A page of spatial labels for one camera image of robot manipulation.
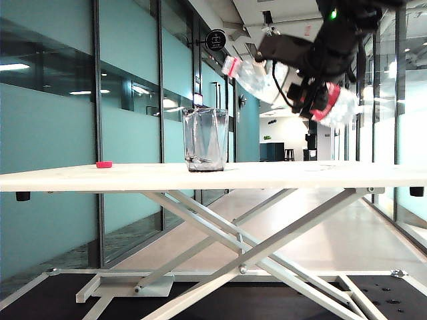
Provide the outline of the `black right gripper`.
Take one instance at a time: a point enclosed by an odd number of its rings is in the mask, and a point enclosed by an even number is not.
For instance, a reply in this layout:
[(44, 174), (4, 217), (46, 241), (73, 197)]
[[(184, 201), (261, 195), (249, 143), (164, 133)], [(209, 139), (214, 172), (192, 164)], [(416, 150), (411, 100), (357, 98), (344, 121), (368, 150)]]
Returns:
[[(314, 41), (299, 39), (306, 50), (304, 66), (299, 68), (299, 76), (314, 75), (322, 72), (325, 77), (348, 76), (356, 81), (352, 71), (352, 62), (358, 50), (358, 28), (349, 19), (325, 20)], [(314, 94), (312, 78), (303, 78), (300, 84), (291, 83), (286, 97), (292, 101), (292, 113), (311, 115), (312, 111), (330, 111), (330, 85), (321, 86)]]

